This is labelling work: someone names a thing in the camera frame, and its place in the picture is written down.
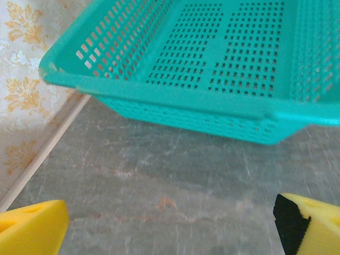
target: plastic basket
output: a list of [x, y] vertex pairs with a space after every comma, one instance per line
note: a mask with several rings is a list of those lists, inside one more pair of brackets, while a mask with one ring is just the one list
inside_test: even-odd
[[339, 0], [97, 0], [39, 70], [127, 118], [270, 145], [340, 124], [339, 17]]

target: floral pattern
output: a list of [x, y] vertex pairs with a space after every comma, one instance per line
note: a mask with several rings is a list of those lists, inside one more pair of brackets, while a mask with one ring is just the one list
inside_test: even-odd
[[0, 201], [80, 99], [38, 65], [89, 2], [0, 0]]

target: gray marble surface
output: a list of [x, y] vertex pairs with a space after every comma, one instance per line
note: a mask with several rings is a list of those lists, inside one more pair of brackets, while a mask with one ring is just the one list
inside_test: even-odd
[[64, 199], [66, 254], [283, 255], [275, 198], [340, 204], [340, 129], [272, 147], [126, 120], [91, 99], [11, 209]]

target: perforated basket wall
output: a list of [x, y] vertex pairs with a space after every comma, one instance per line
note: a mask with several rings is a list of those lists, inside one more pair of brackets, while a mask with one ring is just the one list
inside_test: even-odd
[[[119, 80], [170, 87], [164, 93], [209, 93], [212, 101], [225, 95], [240, 105], [249, 97], [268, 105], [339, 101], [339, 1], [101, 0], [90, 8], [81, 29], [66, 32], [74, 35], [54, 64], [98, 77], [99, 88], [108, 78], [112, 86]], [[156, 93], [142, 95], [150, 103], [95, 96], [128, 118], [265, 144], [309, 124], [256, 118], [254, 109], [241, 114], [235, 105], [225, 114], [155, 105]]]

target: yellow flower pattern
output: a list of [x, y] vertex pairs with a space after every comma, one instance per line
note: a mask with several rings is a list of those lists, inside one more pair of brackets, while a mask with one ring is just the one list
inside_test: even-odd
[[5, 162], [7, 166], [7, 173], [12, 174], [14, 171], [25, 170], [32, 162], [36, 153], [34, 146], [37, 141], [23, 141], [20, 145], [13, 145], [6, 147], [6, 155], [8, 160]]
[[10, 94], [5, 97], [9, 102], [8, 112], [12, 113], [15, 109], [28, 110], [29, 114], [39, 113], [47, 118], [49, 112], [42, 107], [44, 98], [40, 98], [37, 85], [39, 80], [29, 80], [27, 77], [20, 82], [17, 79], [7, 79], [7, 88]]
[[0, 0], [0, 203], [80, 99], [45, 84], [38, 65], [90, 1]]
[[47, 35], [43, 36], [42, 26], [38, 24], [39, 18], [43, 15], [42, 11], [33, 11], [29, 4], [23, 9], [12, 2], [7, 3], [7, 10], [12, 19], [5, 23], [12, 30], [8, 33], [10, 41], [23, 37], [25, 43], [42, 44], [43, 48], [47, 48], [45, 43]]

